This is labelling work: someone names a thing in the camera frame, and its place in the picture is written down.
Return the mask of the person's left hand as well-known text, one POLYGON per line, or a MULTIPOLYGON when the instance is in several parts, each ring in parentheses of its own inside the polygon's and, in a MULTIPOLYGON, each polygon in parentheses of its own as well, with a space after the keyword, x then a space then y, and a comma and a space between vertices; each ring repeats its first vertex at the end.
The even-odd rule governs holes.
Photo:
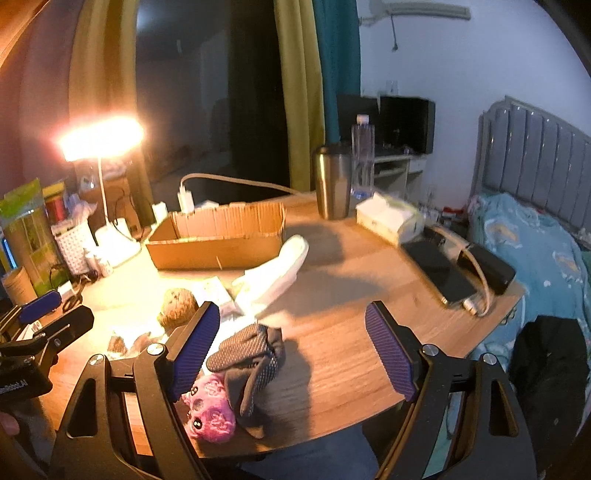
POLYGON ((0 412, 0 423, 7 435, 14 437, 20 433, 19 423, 12 415, 0 412))

